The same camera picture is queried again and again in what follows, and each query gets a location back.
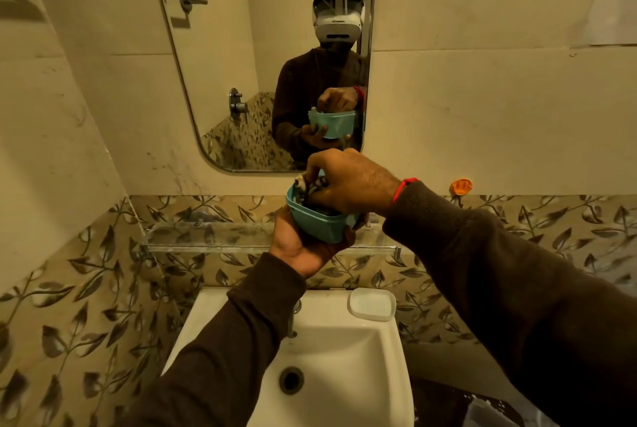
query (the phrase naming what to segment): white soap dish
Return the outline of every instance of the white soap dish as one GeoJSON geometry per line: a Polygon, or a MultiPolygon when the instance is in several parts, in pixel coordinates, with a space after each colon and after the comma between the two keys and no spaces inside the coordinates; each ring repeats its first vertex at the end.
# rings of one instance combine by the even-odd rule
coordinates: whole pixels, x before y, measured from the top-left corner
{"type": "Polygon", "coordinates": [[[385,289],[356,288],[347,299],[347,309],[357,318],[389,321],[396,313],[396,298],[385,289]]]}

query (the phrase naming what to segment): sink drain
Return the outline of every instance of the sink drain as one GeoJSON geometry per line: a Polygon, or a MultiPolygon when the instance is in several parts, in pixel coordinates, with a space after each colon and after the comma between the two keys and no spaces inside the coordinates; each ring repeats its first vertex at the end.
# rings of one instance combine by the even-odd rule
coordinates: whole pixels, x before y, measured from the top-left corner
{"type": "Polygon", "coordinates": [[[303,387],[303,372],[297,367],[287,367],[279,375],[279,387],[287,395],[294,395],[303,387]]]}

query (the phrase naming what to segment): faucet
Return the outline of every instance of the faucet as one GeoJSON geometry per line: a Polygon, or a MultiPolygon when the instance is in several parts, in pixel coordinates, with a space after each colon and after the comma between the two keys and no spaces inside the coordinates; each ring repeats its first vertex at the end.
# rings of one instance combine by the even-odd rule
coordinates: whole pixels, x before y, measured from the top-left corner
{"type": "Polygon", "coordinates": [[[296,331],[294,331],[294,315],[301,311],[301,301],[297,301],[292,309],[290,319],[287,322],[287,338],[296,338],[296,331]]]}

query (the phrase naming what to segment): brown sweater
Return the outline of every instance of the brown sweater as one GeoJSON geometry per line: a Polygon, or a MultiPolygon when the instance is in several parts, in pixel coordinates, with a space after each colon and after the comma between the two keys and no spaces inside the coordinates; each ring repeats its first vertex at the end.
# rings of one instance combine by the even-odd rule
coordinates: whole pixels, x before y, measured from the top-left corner
{"type": "MultiPolygon", "coordinates": [[[[425,262],[511,382],[554,421],[634,422],[637,299],[420,182],[403,191],[383,229],[425,262]]],[[[294,270],[264,254],[122,425],[244,426],[304,291],[294,270]]]]}
{"type": "Polygon", "coordinates": [[[318,151],[299,138],[301,127],[310,123],[310,109],[328,88],[363,86],[366,74],[365,61],[352,51],[338,54],[315,48],[287,61],[279,74],[272,111],[276,144],[295,160],[307,161],[318,151]]]}

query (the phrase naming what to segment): hand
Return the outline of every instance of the hand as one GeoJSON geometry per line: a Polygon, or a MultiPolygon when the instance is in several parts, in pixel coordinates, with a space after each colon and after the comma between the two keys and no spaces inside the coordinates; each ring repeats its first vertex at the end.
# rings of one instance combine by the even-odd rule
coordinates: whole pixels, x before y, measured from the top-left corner
{"type": "Polygon", "coordinates": [[[343,249],[354,245],[356,233],[345,229],[345,240],[327,244],[299,230],[288,206],[276,215],[274,238],[270,254],[286,262],[304,278],[314,276],[325,264],[343,249]]]}
{"type": "MultiPolygon", "coordinates": [[[[323,138],[325,133],[327,133],[327,125],[323,126],[321,130],[318,130],[318,128],[317,125],[304,125],[301,128],[301,140],[319,150],[337,149],[341,146],[339,139],[326,140],[323,138]]],[[[351,137],[348,134],[344,139],[348,141],[351,137]]]]}
{"type": "Polygon", "coordinates": [[[401,181],[388,170],[354,149],[325,150],[312,154],[304,177],[312,182],[325,171],[329,186],[313,193],[310,204],[344,214],[375,212],[387,217],[401,181]]]}
{"type": "Polygon", "coordinates": [[[352,111],[358,105],[359,96],[356,88],[328,88],[318,97],[317,110],[328,113],[352,111]]]}

